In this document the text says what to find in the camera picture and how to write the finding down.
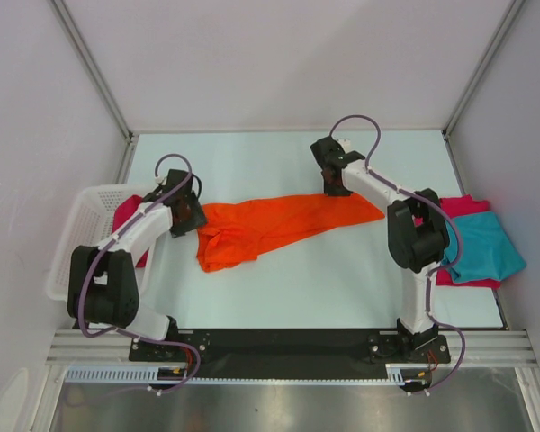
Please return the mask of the orange t-shirt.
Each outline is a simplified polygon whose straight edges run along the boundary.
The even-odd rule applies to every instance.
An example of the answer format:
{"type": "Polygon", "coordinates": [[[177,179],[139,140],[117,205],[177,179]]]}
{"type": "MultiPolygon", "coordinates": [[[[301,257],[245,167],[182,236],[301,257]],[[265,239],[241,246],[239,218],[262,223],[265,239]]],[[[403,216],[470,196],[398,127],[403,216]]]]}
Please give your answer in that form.
{"type": "Polygon", "coordinates": [[[380,221],[381,210],[353,193],[298,194],[240,203],[209,203],[197,230],[197,260],[205,273],[255,261],[268,252],[337,228],[380,221]]]}

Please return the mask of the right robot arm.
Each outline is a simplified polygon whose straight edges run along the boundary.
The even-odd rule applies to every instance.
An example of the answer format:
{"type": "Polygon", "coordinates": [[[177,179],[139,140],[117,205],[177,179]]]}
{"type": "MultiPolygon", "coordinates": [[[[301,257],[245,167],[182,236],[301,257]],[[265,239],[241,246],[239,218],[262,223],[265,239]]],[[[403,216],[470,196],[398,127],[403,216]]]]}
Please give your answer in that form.
{"type": "Polygon", "coordinates": [[[450,243],[437,194],[429,188],[417,192],[404,189],[377,173],[365,156],[346,152],[330,136],[313,143],[310,151],[320,167],[326,195],[359,195],[384,213],[388,249],[401,269],[397,349],[404,359],[418,361],[438,335],[433,290],[450,243]]]}

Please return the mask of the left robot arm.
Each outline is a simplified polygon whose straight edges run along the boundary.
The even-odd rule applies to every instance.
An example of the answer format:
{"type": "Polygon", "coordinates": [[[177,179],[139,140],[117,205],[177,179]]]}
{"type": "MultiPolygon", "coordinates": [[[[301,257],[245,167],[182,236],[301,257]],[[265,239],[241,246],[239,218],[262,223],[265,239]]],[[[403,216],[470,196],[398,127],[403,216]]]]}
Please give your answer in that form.
{"type": "Polygon", "coordinates": [[[141,303],[136,276],[156,241],[165,234],[179,238],[206,225],[199,198],[202,180],[171,169],[158,186],[134,194],[114,213],[112,234],[94,246],[79,246],[71,255],[67,312],[82,330],[102,324],[106,331],[125,331],[149,339],[159,358],[175,357],[181,348],[176,320],[141,303]]]}

